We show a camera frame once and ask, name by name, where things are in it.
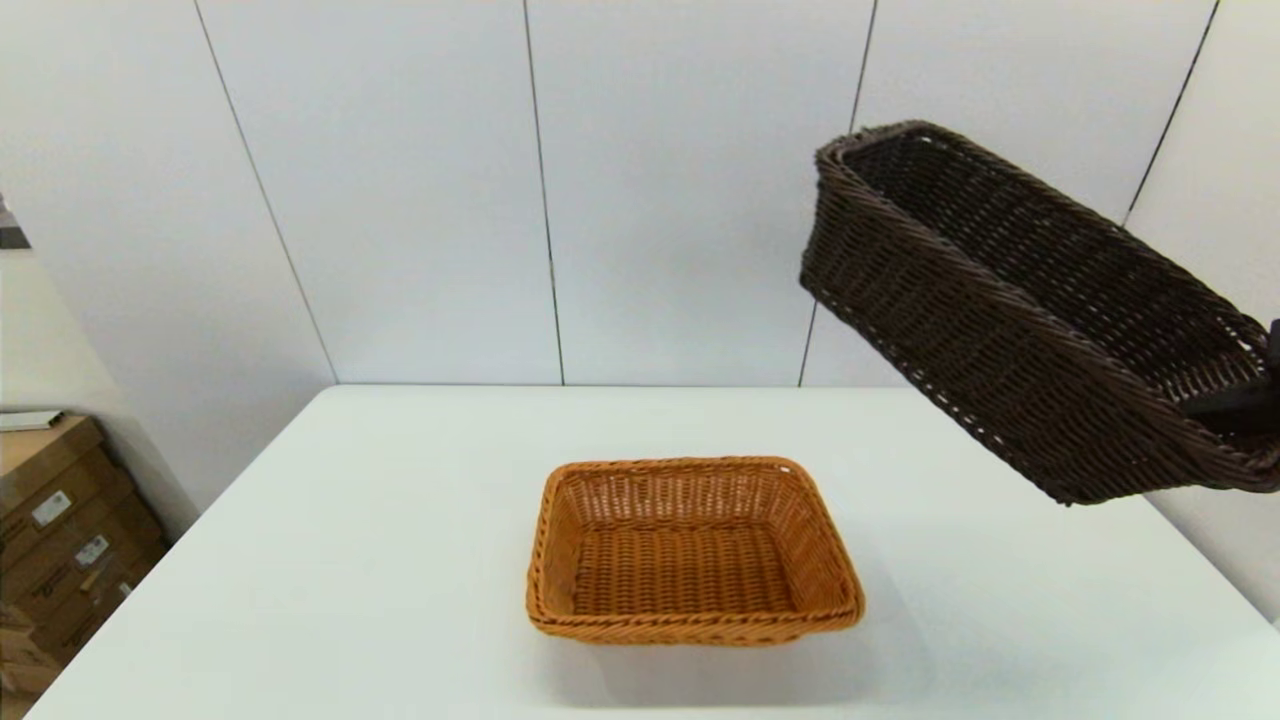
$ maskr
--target floor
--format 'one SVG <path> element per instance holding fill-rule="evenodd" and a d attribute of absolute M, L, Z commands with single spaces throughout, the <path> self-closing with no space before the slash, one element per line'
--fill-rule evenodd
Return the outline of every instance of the floor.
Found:
<path fill-rule="evenodd" d="M 0 691 L 0 720 L 22 720 L 33 702 L 36 701 Z"/>

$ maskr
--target basket rim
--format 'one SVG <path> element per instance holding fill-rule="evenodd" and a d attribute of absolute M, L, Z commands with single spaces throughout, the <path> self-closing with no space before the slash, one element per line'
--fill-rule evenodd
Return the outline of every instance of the basket rim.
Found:
<path fill-rule="evenodd" d="M 833 546 L 837 552 L 837 557 L 841 564 L 841 584 L 845 585 L 842 589 L 846 593 L 844 602 L 826 607 L 822 610 L 812 611 L 782 611 L 782 612 L 634 612 L 634 614 L 614 614 L 614 615 L 576 615 L 576 614 L 563 614 L 552 611 L 543 602 L 543 561 L 544 552 L 547 548 L 547 536 L 548 525 L 550 518 L 550 509 L 554 505 L 561 484 L 572 473 L 588 471 L 588 470 L 608 470 L 608 469 L 649 469 L 649 468 L 673 468 L 673 466 L 722 466 L 733 468 L 744 465 L 781 465 L 788 469 L 788 474 L 795 477 L 795 480 L 800 483 L 801 492 L 805 495 L 806 501 L 810 502 L 813 509 L 818 512 L 822 521 L 822 536 L 824 542 Z M 854 564 L 849 557 L 849 552 L 845 548 L 845 543 L 840 537 L 840 532 L 836 529 L 836 524 L 831 518 L 831 512 L 827 510 L 827 505 L 822 501 L 822 496 L 818 493 L 818 486 L 814 483 L 809 473 L 796 461 L 787 457 L 773 456 L 773 455 L 730 455 L 718 457 L 666 457 L 657 460 L 611 460 L 611 461 L 586 461 L 586 462 L 567 462 L 556 468 L 552 474 L 547 478 L 547 486 L 543 491 L 541 509 L 538 514 L 538 530 L 534 538 L 534 552 L 532 559 L 529 564 L 529 589 L 525 598 L 526 610 L 529 612 L 529 619 L 544 629 L 553 628 L 575 628 L 575 626 L 594 626 L 594 628 L 627 628 L 637 625 L 648 625 L 654 628 L 669 628 L 681 625 L 698 625 L 698 626 L 735 626 L 735 625 L 759 625 L 771 623 L 823 623 L 836 619 L 847 620 L 850 625 L 861 619 L 867 610 L 867 598 L 863 592 L 861 583 L 858 579 L 858 573 L 854 570 Z"/>
<path fill-rule="evenodd" d="M 1043 197 L 1059 208 L 1071 213 L 1085 213 L 1094 222 L 1114 228 L 1120 234 L 1121 241 L 1130 245 L 1137 243 L 1138 247 L 1135 250 L 1144 251 L 1153 261 L 1160 263 L 1166 270 L 1170 270 L 1172 277 L 1185 286 L 1188 292 L 1203 296 L 1206 301 L 1216 304 L 1222 313 L 1231 313 L 1249 319 L 1229 300 L 1204 287 L 1203 283 L 1184 268 L 1152 251 L 1115 222 L 1073 200 L 1057 188 L 1044 183 L 1036 176 L 986 147 L 977 145 L 965 136 L 928 120 L 902 120 L 888 126 L 863 128 L 855 133 L 837 137 L 818 150 L 817 161 L 824 169 L 824 173 L 838 174 L 844 182 L 864 188 L 865 197 L 861 199 L 863 201 L 874 204 L 881 211 L 893 217 L 896 222 L 913 228 L 916 234 L 932 238 L 934 247 L 946 254 L 956 270 L 963 272 L 968 279 L 980 283 L 991 291 L 989 295 L 993 302 L 1020 316 L 1027 322 L 1028 329 L 1037 336 L 1059 346 L 1066 345 L 1070 348 L 1070 356 L 1074 357 L 1074 363 L 1082 372 L 1088 373 L 1100 383 L 1110 386 L 1112 392 L 1116 393 L 1117 400 L 1124 401 L 1128 407 L 1139 413 L 1148 423 L 1156 427 L 1176 428 L 1183 437 L 1184 447 L 1198 446 L 1198 450 L 1190 454 L 1192 460 L 1208 477 L 1224 479 L 1221 486 L 1217 487 L 1253 492 L 1267 492 L 1280 487 L 1280 477 L 1266 477 L 1280 465 L 1280 455 L 1272 457 L 1271 455 L 1262 454 L 1260 456 L 1238 448 L 1228 443 L 1224 437 L 1188 418 L 1179 409 L 1178 404 L 1167 398 L 1121 361 L 1103 352 L 1087 336 L 1068 325 L 1053 313 L 1050 313 L 1025 290 L 1002 281 L 987 266 L 973 260 L 969 254 L 956 246 L 950 238 L 925 225 L 890 199 L 881 196 L 861 176 L 845 164 L 847 154 L 856 152 L 886 140 L 916 132 L 945 138 L 948 143 L 963 147 L 972 156 L 980 158 L 983 163 L 998 168 L 1019 182 L 1033 186 Z M 1253 325 L 1256 325 L 1256 332 L 1242 334 L 1242 340 L 1249 341 L 1248 345 L 1257 352 L 1260 347 L 1266 347 L 1266 331 L 1256 320 Z"/>

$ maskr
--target orange wicker basket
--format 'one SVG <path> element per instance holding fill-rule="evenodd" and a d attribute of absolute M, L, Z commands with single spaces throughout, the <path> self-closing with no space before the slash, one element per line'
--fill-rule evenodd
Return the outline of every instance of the orange wicker basket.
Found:
<path fill-rule="evenodd" d="M 849 628 L 865 601 L 804 468 L 684 457 L 552 473 L 526 605 L 584 642 L 763 646 Z"/>

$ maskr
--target wicker basket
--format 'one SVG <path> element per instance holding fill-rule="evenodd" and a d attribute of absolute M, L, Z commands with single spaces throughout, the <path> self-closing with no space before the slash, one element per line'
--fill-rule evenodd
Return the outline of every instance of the wicker basket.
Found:
<path fill-rule="evenodd" d="M 1280 489 L 1280 433 L 1220 434 L 1184 413 L 1265 383 L 1268 343 L 1189 273 L 928 123 L 837 140 L 817 161 L 801 284 L 1055 500 Z"/>
<path fill-rule="evenodd" d="M 864 600 L 803 468 L 721 457 L 552 473 L 526 605 L 591 643 L 764 646 L 847 628 Z"/>

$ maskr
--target dark brown wicker basket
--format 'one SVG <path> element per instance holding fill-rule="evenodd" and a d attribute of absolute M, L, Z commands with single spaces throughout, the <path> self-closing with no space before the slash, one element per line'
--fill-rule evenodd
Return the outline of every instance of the dark brown wicker basket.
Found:
<path fill-rule="evenodd" d="M 1280 489 L 1280 433 L 1220 434 L 1183 409 L 1266 382 L 1268 343 L 1187 270 L 929 123 L 817 160 L 801 284 L 1051 497 Z"/>

